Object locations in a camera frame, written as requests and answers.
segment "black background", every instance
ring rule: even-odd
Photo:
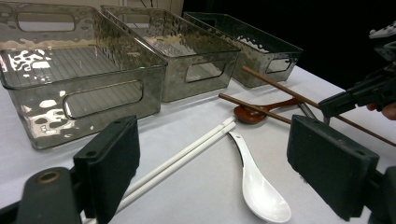
[[[389,63],[369,33],[396,21],[396,0],[184,0],[183,11],[228,14],[283,39],[303,49],[298,66],[347,89]]]

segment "wooden chopsticks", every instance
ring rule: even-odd
[[[258,79],[260,79],[260,80],[262,80],[262,81],[264,81],[264,82],[267,82],[268,84],[272,85],[273,87],[276,87],[276,88],[278,88],[279,90],[284,91],[284,92],[290,94],[291,96],[295,97],[296,99],[298,99],[298,100],[300,100],[300,101],[302,101],[302,102],[306,102],[307,104],[312,105],[313,107],[320,109],[320,108],[319,108],[319,105],[318,105],[317,103],[311,101],[311,100],[308,99],[308,98],[303,97],[302,95],[300,95],[299,93],[297,93],[297,92],[295,92],[295,91],[292,91],[292,90],[290,90],[290,89],[288,89],[288,88],[286,88],[286,87],[280,85],[279,83],[277,83],[277,82],[271,80],[270,78],[265,77],[265,76],[262,76],[262,75],[260,75],[259,73],[257,73],[256,71],[253,71],[253,70],[251,70],[250,68],[248,68],[248,67],[246,67],[246,66],[243,66],[242,69],[245,70],[246,72],[248,72],[249,74],[253,75],[254,77],[256,77],[256,78],[258,78]],[[359,129],[359,130],[365,132],[365,133],[370,134],[370,135],[373,136],[373,137],[376,137],[376,138],[380,139],[381,141],[384,141],[384,142],[386,142],[386,143],[388,143],[388,144],[390,144],[390,145],[396,147],[396,144],[395,144],[395,143],[389,141],[388,139],[386,139],[386,138],[384,138],[384,137],[382,137],[382,136],[380,136],[380,135],[378,135],[378,134],[376,134],[376,133],[373,133],[373,132],[371,132],[371,131],[369,131],[369,130],[363,128],[363,127],[361,127],[359,124],[354,123],[354,122],[352,122],[352,121],[349,120],[349,119],[346,119],[346,118],[341,117],[341,116],[335,116],[335,117],[338,118],[338,119],[340,119],[341,121],[343,121],[343,122],[345,122],[345,123],[347,123],[347,124],[349,124],[349,125],[351,125],[351,126],[357,128],[357,129]]]

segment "spoon bowl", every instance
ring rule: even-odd
[[[287,101],[282,101],[270,105],[256,105],[258,108],[265,110],[265,111],[270,111],[282,106],[288,106],[288,105],[297,105],[301,101],[297,100],[296,98],[291,98]],[[237,106],[236,108],[233,109],[233,113],[236,115],[236,117],[241,120],[242,122],[246,124],[257,124],[262,122],[263,120],[266,119],[266,115],[263,113],[260,113],[258,111],[243,107],[241,105]]]
[[[261,219],[274,223],[290,220],[289,204],[280,193],[264,178],[248,146],[239,133],[229,132],[238,146],[243,163],[242,192],[250,210]]]

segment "clear plastic bin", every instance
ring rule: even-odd
[[[245,72],[246,66],[274,81],[289,78],[303,50],[227,14],[189,12],[183,18],[241,49],[233,78],[248,88],[266,82]]]
[[[166,61],[93,7],[0,2],[1,81],[33,148],[161,109]]]
[[[168,62],[163,102],[228,87],[236,46],[165,9],[102,6],[102,12]]]

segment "white table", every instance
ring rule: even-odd
[[[314,102],[340,91],[338,87],[296,66],[289,79],[280,82]],[[233,79],[228,88],[163,104],[160,113],[138,121],[140,166],[133,181],[200,138],[233,115],[235,104],[220,99],[219,93],[256,105],[267,105],[290,98],[285,92],[265,85],[246,89]],[[322,119],[320,111],[310,106]],[[298,106],[273,112],[291,119],[303,115]],[[21,199],[24,182],[31,175],[54,166],[71,168],[72,157],[93,136],[56,147],[36,151],[22,128],[15,108],[3,88],[0,89],[0,207]],[[396,121],[360,107],[343,114],[360,126],[396,142]],[[338,119],[331,126],[380,155],[377,170],[383,173],[396,165],[396,148]],[[287,161],[289,124],[268,118],[256,125],[236,122],[234,132],[241,133],[265,178],[290,204],[289,223],[346,223],[338,217],[301,179]],[[205,152],[170,175],[129,207],[114,216],[111,223],[265,223],[247,207],[241,190],[242,166],[236,145],[225,135]],[[364,208],[350,223],[367,223],[371,211]]]

